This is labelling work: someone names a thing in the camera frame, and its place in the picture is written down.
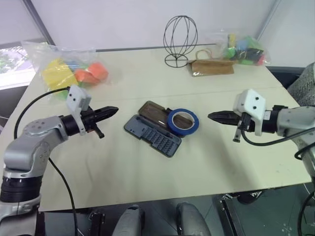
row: orange foam block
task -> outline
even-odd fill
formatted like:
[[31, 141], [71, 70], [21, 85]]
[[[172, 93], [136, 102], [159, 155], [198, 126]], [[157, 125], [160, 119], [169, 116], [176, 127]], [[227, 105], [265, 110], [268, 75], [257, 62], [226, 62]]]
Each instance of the orange foam block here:
[[90, 84], [99, 83], [99, 80], [95, 78], [89, 71], [85, 71], [82, 69], [75, 70], [74, 76], [76, 80], [79, 82], [90, 83]]
[[88, 71], [99, 80], [105, 80], [108, 76], [108, 71], [100, 62], [92, 63], [89, 66]]

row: wire hat stand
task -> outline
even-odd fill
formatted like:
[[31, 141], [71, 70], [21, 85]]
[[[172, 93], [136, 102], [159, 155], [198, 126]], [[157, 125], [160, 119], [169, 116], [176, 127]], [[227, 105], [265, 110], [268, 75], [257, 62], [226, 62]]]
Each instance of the wire hat stand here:
[[[175, 45], [174, 35], [178, 25], [182, 24], [186, 28], [186, 38], [182, 39], [183, 44]], [[169, 53], [164, 61], [170, 67], [180, 68], [188, 63], [186, 55], [190, 53], [196, 46], [198, 41], [198, 31], [195, 21], [188, 16], [174, 16], [166, 24], [163, 45]]]

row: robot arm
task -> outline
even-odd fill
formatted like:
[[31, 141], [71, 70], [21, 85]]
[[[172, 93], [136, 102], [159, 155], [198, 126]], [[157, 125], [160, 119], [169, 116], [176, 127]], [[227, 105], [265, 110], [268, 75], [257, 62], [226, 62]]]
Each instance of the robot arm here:
[[312, 181], [315, 182], [315, 107], [274, 106], [271, 111], [265, 108], [265, 99], [252, 89], [236, 97], [233, 112], [222, 111], [208, 115], [208, 118], [223, 124], [236, 125], [233, 141], [240, 142], [240, 137], [257, 146], [268, 146], [279, 142], [254, 143], [245, 136], [245, 131], [277, 133], [290, 138], [298, 147], [295, 157], [301, 159]]
[[72, 86], [67, 97], [68, 116], [32, 121], [4, 153], [5, 168], [0, 193], [0, 236], [35, 235], [41, 180], [51, 151], [69, 136], [96, 131], [96, 123], [113, 116], [117, 107], [92, 110], [91, 97]]

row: white wall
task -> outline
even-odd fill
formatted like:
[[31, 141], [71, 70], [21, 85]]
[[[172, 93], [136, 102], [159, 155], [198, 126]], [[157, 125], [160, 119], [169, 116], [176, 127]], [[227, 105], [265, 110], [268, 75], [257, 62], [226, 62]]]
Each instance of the white wall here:
[[0, 0], [0, 44], [43, 38], [20, 0]]
[[97, 49], [162, 46], [166, 23], [192, 17], [198, 43], [212, 30], [256, 36], [274, 0], [32, 0], [58, 46]]
[[315, 61], [315, 1], [282, 0], [260, 42], [272, 66], [305, 67]]

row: white table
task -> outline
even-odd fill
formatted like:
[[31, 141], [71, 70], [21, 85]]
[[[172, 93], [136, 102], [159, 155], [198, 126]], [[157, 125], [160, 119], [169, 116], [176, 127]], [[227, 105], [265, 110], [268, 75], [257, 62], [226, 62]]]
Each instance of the white table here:
[[[247, 88], [264, 96], [270, 109], [274, 104], [297, 106], [265, 67], [234, 65], [233, 75], [193, 78], [186, 68], [166, 66], [164, 49], [99, 56], [110, 72], [110, 82], [89, 90], [91, 107], [112, 105], [119, 111], [98, 123], [104, 139], [95, 133], [76, 135], [51, 154], [69, 182], [77, 208], [264, 189], [310, 180], [302, 162], [293, 157], [293, 142], [271, 147], [254, 147], [244, 140], [237, 144], [232, 141], [235, 127], [207, 118], [211, 112], [231, 110], [235, 96]], [[1, 157], [13, 139], [18, 115], [44, 92], [35, 76], [0, 135]], [[199, 129], [183, 138], [172, 158], [123, 129], [148, 100], [171, 109], [189, 109], [200, 120]], [[68, 113], [64, 102], [42, 99], [25, 114], [19, 130], [34, 119]], [[272, 134], [249, 137], [257, 142], [278, 138]], [[50, 164], [41, 194], [41, 210], [71, 207], [66, 188]]]

